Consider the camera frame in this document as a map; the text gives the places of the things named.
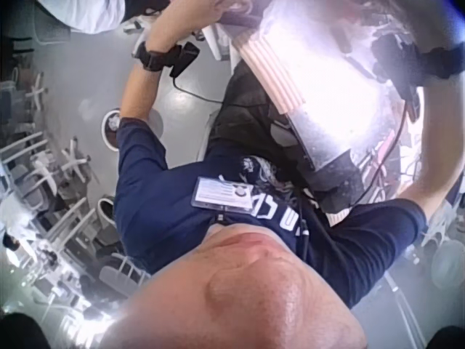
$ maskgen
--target bright light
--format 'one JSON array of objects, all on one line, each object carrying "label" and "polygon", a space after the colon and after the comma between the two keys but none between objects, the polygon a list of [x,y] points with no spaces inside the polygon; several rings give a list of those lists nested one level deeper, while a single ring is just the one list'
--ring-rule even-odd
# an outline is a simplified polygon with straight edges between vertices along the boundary
[{"label": "bright light", "polygon": [[113,320],[111,318],[101,321],[84,320],[80,324],[70,326],[68,335],[74,339],[76,345],[83,345],[85,348],[90,348],[94,337],[98,334],[104,334],[111,326]]},{"label": "bright light", "polygon": [[20,259],[11,249],[7,249],[7,258],[13,266],[16,268],[20,267]]},{"label": "bright light", "polygon": [[[328,26],[310,19],[309,11],[319,13],[312,8],[313,3],[294,1],[292,6],[288,3],[276,1],[273,13],[280,15],[271,16],[275,20],[273,25],[262,23],[260,35],[286,67],[305,100],[302,108],[320,128],[319,133],[332,139],[331,144],[347,149],[366,135],[379,113],[383,87],[344,60]],[[282,15],[285,11],[293,16],[291,20]]]}]

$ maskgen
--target person's leg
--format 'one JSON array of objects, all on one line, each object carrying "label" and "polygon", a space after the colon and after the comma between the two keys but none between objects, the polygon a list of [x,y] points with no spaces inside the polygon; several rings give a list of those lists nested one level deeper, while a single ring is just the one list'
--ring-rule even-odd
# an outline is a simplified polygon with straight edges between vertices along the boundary
[{"label": "person's leg", "polygon": [[122,22],[126,22],[133,17],[144,15],[147,9],[155,12],[162,11],[168,7],[170,0],[124,0],[126,9]]},{"label": "person's leg", "polygon": [[211,129],[206,159],[239,152],[260,156],[277,166],[284,164],[283,149],[270,133],[273,113],[277,113],[275,106],[251,69],[241,61],[227,85],[223,106]]}]

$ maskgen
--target id badge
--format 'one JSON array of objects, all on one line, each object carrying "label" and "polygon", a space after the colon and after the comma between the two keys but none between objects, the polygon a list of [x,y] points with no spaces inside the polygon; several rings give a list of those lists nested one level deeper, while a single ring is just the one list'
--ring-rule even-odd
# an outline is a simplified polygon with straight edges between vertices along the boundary
[{"label": "id badge", "polygon": [[203,209],[251,213],[253,185],[199,177],[191,204]]}]

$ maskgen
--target man's left arm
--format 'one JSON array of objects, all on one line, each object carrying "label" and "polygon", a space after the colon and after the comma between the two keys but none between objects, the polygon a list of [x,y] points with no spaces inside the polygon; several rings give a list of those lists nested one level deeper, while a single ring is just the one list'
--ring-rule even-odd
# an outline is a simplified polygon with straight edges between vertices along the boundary
[{"label": "man's left arm", "polygon": [[[145,43],[147,51],[168,52],[180,39],[215,23],[238,0],[173,0],[153,23]],[[121,104],[121,118],[147,121],[158,92],[161,72],[136,64],[129,76]]]}]

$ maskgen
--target chair leg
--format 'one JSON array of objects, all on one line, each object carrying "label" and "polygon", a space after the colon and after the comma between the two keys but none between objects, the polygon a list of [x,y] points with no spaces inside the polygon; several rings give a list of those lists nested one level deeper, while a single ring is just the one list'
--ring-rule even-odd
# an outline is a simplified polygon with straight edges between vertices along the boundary
[{"label": "chair leg", "polygon": [[79,166],[88,163],[90,161],[90,157],[87,156],[87,158],[85,159],[78,159],[76,157],[76,148],[77,148],[77,139],[73,138],[70,141],[70,148],[62,150],[62,154],[64,155],[64,157],[66,157],[66,160],[67,160],[67,164],[62,166],[62,170],[66,174],[66,170],[72,169],[76,173],[76,175],[79,177],[79,179],[82,181],[82,183],[85,183],[86,178],[82,174]]}]

